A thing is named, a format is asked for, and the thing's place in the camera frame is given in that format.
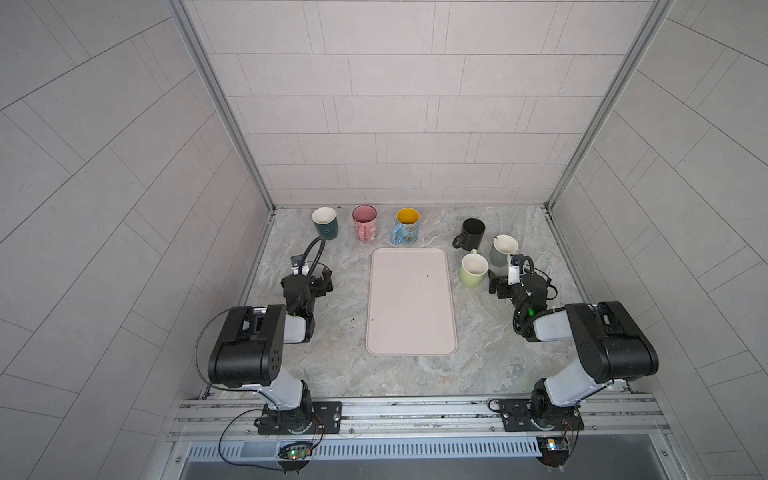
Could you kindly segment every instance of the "light green mug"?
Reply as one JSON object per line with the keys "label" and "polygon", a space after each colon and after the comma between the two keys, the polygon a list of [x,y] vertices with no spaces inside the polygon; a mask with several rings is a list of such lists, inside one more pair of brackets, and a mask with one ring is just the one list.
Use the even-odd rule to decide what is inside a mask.
{"label": "light green mug", "polygon": [[473,288],[480,284],[486,272],[488,272],[488,261],[473,248],[471,253],[467,253],[462,258],[462,269],[458,272],[458,278],[462,281],[462,285]]}

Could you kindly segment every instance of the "black mounting plate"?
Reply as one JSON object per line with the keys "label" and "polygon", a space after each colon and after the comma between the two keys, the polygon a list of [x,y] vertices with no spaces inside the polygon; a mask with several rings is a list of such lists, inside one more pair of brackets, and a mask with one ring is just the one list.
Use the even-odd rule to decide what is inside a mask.
{"label": "black mounting plate", "polygon": [[557,432],[564,431],[561,420],[566,420],[573,430],[584,430],[584,422],[577,407],[563,409],[563,416],[558,419],[552,430],[539,428],[531,419],[529,399],[499,399],[498,410],[502,415],[505,432]]}
{"label": "black mounting plate", "polygon": [[[321,428],[325,432],[325,435],[339,433],[341,428],[341,408],[341,402],[312,402],[312,413],[320,417],[320,421],[323,423]],[[266,425],[277,424],[277,412],[266,405],[264,405],[261,415],[261,422],[264,422]],[[313,425],[316,424],[317,419],[313,419]],[[314,431],[314,427],[310,426],[306,432],[304,432],[304,435],[312,435]],[[259,425],[258,432],[259,435],[294,435],[293,432],[288,430],[284,425],[281,425],[279,430]]]}

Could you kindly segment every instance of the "pink mug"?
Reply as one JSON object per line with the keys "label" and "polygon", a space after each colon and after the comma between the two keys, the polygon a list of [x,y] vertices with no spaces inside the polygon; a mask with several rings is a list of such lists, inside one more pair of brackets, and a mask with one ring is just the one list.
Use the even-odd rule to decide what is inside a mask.
{"label": "pink mug", "polygon": [[352,212],[355,221],[357,239],[363,243],[373,242],[379,227],[376,224],[376,209],[370,205],[361,205]]}

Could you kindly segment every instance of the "black mug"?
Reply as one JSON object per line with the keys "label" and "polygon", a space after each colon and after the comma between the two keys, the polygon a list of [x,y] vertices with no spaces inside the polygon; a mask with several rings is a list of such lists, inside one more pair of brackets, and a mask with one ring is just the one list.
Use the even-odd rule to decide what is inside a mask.
{"label": "black mug", "polygon": [[473,248],[480,248],[484,233],[485,223],[476,218],[468,218],[462,224],[462,232],[453,239],[453,248],[463,248],[468,252]]}

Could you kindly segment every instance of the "pink tray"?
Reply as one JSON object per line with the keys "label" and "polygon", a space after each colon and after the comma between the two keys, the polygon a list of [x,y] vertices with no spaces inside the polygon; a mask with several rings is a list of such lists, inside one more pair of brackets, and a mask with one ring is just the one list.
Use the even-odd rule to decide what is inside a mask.
{"label": "pink tray", "polygon": [[366,347],[373,355],[454,353],[458,343],[445,252],[374,250],[366,323]]}

